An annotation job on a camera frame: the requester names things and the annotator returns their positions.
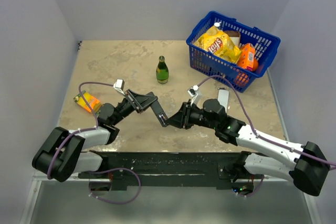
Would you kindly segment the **black remote control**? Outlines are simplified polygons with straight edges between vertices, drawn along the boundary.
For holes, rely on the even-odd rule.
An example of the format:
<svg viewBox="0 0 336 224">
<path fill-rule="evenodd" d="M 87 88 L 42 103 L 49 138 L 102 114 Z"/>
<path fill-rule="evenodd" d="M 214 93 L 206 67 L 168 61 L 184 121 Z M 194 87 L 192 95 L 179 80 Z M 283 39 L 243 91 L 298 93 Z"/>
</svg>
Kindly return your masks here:
<svg viewBox="0 0 336 224">
<path fill-rule="evenodd" d="M 153 102 L 150 105 L 153 113 L 155 114 L 156 118 L 158 119 L 159 123 L 161 124 L 162 127 L 167 127 L 168 124 L 166 122 L 167 120 L 167 116 L 163 110 L 163 108 L 161 107 L 160 103 L 158 102 L 158 100 L 156 100 L 155 102 Z"/>
</svg>

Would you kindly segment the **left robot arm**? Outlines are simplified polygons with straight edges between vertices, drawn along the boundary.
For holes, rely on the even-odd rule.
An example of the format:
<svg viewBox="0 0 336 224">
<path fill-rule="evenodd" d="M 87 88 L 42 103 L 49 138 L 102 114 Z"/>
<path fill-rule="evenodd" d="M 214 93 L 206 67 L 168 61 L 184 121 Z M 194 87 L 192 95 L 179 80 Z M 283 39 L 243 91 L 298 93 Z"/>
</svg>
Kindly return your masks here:
<svg viewBox="0 0 336 224">
<path fill-rule="evenodd" d="M 116 128 L 119 122 L 134 111 L 142 113 L 148 108 L 165 126 L 166 114 L 154 93 L 137 94 L 127 90 L 117 106 L 105 103 L 100 107 L 95 127 L 74 131 L 54 128 L 35 154 L 32 167 L 59 182 L 66 181 L 73 173 L 86 171 L 91 171 L 97 178 L 105 177 L 109 165 L 100 155 L 83 153 L 82 150 L 112 143 L 119 134 L 120 130 Z"/>
</svg>

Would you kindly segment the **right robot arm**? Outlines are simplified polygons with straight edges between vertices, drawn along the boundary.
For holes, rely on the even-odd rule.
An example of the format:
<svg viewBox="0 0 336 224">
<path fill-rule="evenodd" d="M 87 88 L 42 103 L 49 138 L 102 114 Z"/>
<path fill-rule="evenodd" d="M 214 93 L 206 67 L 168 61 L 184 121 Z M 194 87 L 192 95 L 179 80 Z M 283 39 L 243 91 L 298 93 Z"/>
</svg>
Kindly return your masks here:
<svg viewBox="0 0 336 224">
<path fill-rule="evenodd" d="M 201 109 L 191 101 L 184 102 L 166 123 L 179 129 L 193 125 L 213 129 L 220 141 L 251 149 L 251 153 L 242 154 L 230 169 L 239 178 L 250 174 L 277 177 L 292 182 L 308 195 L 319 196 L 331 170 L 317 144 L 302 145 L 262 134 L 252 125 L 227 115 L 216 99 L 206 100 Z"/>
</svg>

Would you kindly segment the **green glass bottle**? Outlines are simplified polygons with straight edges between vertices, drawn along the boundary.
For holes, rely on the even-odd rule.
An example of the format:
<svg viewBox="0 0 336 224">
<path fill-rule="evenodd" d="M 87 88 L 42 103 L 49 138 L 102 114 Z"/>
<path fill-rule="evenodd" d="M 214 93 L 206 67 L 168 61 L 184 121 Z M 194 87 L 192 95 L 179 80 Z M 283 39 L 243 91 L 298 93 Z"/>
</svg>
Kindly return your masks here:
<svg viewBox="0 0 336 224">
<path fill-rule="evenodd" d="M 165 84 L 169 80 L 169 69 L 165 63 L 164 56 L 159 56 L 159 63 L 156 68 L 156 79 L 160 84 Z"/>
</svg>

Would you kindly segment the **white rectangular box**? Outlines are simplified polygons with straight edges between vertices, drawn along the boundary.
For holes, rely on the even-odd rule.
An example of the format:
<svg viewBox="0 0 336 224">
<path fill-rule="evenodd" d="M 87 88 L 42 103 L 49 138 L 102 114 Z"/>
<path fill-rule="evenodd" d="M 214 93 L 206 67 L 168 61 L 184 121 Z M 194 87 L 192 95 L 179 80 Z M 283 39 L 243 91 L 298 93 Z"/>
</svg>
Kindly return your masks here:
<svg viewBox="0 0 336 224">
<path fill-rule="evenodd" d="M 217 100 L 225 108 L 225 111 L 228 110 L 228 100 L 229 100 L 229 91 L 225 88 L 218 89 Z"/>
</svg>

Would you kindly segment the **orange fruit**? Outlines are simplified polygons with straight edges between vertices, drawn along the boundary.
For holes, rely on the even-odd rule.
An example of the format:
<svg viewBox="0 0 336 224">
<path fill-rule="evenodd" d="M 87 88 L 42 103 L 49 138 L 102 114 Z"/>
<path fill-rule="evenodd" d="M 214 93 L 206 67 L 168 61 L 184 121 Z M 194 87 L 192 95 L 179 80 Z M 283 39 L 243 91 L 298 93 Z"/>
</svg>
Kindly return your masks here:
<svg viewBox="0 0 336 224">
<path fill-rule="evenodd" d="M 240 72 L 234 80 L 234 84 L 240 88 L 245 87 L 246 84 L 248 83 L 249 83 L 249 76 L 245 74 L 244 72 Z"/>
</svg>

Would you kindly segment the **blue plastic shopping basket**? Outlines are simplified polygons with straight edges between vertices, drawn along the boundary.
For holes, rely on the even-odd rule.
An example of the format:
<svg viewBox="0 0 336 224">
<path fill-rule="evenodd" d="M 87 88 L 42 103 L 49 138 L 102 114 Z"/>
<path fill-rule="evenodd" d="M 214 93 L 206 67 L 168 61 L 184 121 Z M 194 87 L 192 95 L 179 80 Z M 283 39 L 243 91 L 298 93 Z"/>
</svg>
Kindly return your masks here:
<svg viewBox="0 0 336 224">
<path fill-rule="evenodd" d="M 209 12 L 186 40 L 190 66 L 207 76 L 220 75 L 244 92 L 261 78 L 276 57 L 280 38 L 215 11 Z"/>
</svg>

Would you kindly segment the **yellow chips bag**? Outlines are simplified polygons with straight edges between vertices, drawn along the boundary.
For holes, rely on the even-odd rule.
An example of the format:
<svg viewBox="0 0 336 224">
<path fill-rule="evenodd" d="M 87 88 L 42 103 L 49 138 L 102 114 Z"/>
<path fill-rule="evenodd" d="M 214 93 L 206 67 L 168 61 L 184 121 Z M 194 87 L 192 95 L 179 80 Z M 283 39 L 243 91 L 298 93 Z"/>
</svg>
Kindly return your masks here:
<svg viewBox="0 0 336 224">
<path fill-rule="evenodd" d="M 236 63 L 241 55 L 241 50 L 229 35 L 214 25 L 202 34 L 194 45 L 231 63 Z"/>
</svg>

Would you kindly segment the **orange juice carton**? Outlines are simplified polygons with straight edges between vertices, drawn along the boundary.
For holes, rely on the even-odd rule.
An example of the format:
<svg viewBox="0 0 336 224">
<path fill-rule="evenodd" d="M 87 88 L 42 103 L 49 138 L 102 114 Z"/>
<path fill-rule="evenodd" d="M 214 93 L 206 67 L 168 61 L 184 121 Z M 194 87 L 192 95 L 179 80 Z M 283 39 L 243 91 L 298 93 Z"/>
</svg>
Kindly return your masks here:
<svg viewBox="0 0 336 224">
<path fill-rule="evenodd" d="M 241 48 L 241 55 L 237 62 L 237 65 L 243 69 L 249 71 L 253 70 L 255 61 L 255 48 L 251 43 L 244 44 Z"/>
</svg>

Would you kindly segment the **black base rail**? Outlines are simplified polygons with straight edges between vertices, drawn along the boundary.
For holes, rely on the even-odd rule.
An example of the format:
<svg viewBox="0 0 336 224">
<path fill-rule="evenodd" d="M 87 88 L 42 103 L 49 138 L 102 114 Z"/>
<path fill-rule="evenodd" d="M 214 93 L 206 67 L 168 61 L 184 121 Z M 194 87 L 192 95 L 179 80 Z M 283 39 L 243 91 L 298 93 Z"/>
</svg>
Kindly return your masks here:
<svg viewBox="0 0 336 224">
<path fill-rule="evenodd" d="M 112 179 L 112 190 L 128 186 L 215 187 L 230 190 L 252 175 L 243 167 L 248 152 L 100 152 L 98 173 L 82 172 L 81 179 Z"/>
</svg>

